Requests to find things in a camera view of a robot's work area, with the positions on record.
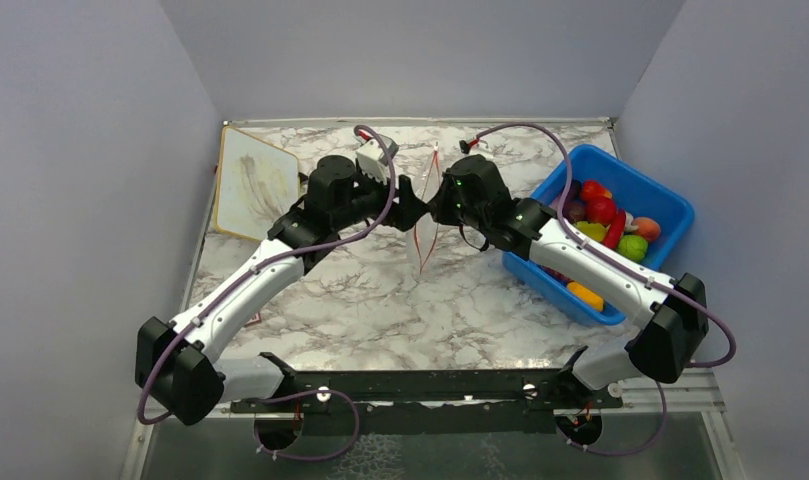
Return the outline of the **clear orange zip bag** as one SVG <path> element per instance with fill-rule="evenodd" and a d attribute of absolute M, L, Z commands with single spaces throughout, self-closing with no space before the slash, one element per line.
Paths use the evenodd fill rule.
<path fill-rule="evenodd" d="M 439 145 L 433 145 L 430 157 L 423 163 L 414 180 L 414 192 L 417 198 L 428 204 L 437 194 L 441 184 L 441 155 Z M 415 225 L 405 232 L 406 258 L 413 271 L 421 275 L 428 267 L 436 249 L 439 225 L 433 220 L 430 212 L 421 214 Z"/>

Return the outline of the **brown toy plum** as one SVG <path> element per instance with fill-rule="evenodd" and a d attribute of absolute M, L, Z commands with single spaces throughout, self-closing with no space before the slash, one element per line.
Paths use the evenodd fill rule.
<path fill-rule="evenodd" d="M 579 200 L 567 202 L 562 209 L 563 216 L 570 224 L 586 220 L 586 205 Z"/>

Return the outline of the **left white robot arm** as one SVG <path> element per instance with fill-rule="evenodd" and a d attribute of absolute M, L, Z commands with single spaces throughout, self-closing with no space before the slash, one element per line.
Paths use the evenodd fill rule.
<path fill-rule="evenodd" d="M 407 231 L 427 212 L 408 177 L 376 180 L 347 157 L 323 157 L 306 192 L 237 271 L 172 320 L 152 317 L 140 327 L 135 360 L 140 422 L 151 421 L 145 415 L 148 399 L 185 425 L 198 423 L 220 403 L 258 398 L 270 410 L 289 406 L 295 386 L 283 367 L 263 355 L 225 360 L 228 344 L 279 292 L 344 245 L 341 230 L 360 227 L 351 241 L 380 225 Z"/>

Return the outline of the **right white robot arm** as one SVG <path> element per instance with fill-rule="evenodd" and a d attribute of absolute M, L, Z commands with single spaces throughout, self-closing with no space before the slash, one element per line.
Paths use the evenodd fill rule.
<path fill-rule="evenodd" d="M 708 332 L 699 279 L 649 270 L 566 225 L 559 209 L 512 197 L 498 167 L 481 155 L 446 169 L 429 205 L 437 223 L 471 227 L 497 249 L 580 282 L 637 327 L 635 336 L 578 350 L 560 369 L 557 393 L 569 406 L 621 380 L 675 383 Z"/>

